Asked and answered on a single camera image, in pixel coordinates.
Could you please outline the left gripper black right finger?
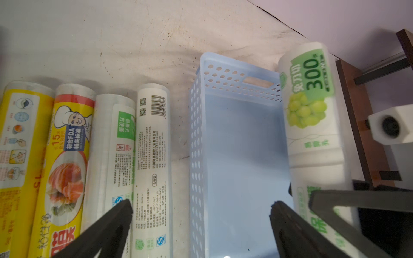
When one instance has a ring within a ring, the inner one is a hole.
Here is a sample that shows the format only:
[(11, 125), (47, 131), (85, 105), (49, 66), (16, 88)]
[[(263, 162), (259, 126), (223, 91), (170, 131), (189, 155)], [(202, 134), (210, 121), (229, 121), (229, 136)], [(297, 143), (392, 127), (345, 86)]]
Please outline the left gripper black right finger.
[(348, 257), (282, 201), (272, 205), (270, 221), (281, 258)]

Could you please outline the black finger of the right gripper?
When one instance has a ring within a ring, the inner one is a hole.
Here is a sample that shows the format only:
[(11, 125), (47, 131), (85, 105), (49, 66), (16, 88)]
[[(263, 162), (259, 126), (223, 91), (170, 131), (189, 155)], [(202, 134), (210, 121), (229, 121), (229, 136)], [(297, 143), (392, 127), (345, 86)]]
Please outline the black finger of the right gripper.
[(389, 254), (337, 215), (336, 206), (386, 210), (394, 212), (413, 211), (412, 191), (314, 191), (309, 208), (357, 250), (368, 258), (389, 258)]

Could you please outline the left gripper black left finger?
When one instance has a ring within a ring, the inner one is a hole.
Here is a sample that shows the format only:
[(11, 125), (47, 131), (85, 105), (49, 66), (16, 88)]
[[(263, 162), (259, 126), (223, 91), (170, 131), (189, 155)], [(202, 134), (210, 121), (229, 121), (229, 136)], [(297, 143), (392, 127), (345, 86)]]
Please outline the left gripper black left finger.
[(71, 244), (58, 252), (56, 258), (120, 258), (132, 221), (130, 200), (112, 207)]

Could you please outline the white barcode wrap roll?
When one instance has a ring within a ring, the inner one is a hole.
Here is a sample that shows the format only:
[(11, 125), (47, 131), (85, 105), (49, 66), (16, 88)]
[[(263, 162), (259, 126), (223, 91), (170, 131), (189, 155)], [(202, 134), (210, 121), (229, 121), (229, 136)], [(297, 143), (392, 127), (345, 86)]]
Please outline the white barcode wrap roll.
[(170, 102), (166, 87), (148, 83), (137, 92), (134, 158), (133, 258), (171, 258)]

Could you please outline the white green grape wrap roll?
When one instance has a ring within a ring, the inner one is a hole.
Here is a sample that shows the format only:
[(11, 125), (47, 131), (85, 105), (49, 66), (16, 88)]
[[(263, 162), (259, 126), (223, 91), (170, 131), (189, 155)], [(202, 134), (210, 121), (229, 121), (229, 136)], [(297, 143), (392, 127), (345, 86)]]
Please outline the white green grape wrap roll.
[(279, 61), (291, 190), (301, 218), (348, 256), (360, 258), (359, 250), (309, 208), (316, 190), (353, 189), (332, 61), (319, 42), (292, 49)]

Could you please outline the yellow red chef wrap roll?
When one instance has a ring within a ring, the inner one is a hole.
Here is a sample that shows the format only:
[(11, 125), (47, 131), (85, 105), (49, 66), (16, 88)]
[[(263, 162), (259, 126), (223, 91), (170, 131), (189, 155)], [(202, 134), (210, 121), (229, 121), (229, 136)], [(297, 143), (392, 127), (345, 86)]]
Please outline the yellow red chef wrap roll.
[(81, 233), (96, 92), (73, 83), (56, 90), (29, 258), (51, 258)]

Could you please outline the yellow icon wrap roll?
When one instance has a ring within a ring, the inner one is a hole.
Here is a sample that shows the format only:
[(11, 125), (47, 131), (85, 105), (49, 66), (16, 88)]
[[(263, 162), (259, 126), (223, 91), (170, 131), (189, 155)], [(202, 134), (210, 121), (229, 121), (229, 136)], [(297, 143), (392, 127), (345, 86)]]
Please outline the yellow icon wrap roll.
[(34, 220), (54, 90), (12, 81), (1, 102), (1, 257), (24, 258)]

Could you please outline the light blue plastic basket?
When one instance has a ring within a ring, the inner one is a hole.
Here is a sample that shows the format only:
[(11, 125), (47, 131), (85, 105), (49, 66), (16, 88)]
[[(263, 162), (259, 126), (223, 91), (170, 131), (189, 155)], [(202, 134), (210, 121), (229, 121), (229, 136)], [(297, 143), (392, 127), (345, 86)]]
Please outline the light blue plastic basket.
[(206, 52), (189, 97), (190, 256), (277, 258), (271, 207), (293, 206), (278, 73)]

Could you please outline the brown wooden tiered stand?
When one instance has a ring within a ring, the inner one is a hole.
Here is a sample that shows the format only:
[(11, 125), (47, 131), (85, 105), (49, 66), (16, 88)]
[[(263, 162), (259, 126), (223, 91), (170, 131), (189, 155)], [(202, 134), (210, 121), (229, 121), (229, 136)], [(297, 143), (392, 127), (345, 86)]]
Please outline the brown wooden tiered stand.
[(401, 181), (401, 173), (391, 170), (385, 157), (385, 146), (372, 137), (368, 117), (374, 114), (365, 84), (413, 67), (413, 34), (403, 29), (396, 33), (404, 58), (367, 73), (339, 59), (336, 61), (350, 125), (365, 181), (372, 187), (393, 187)]

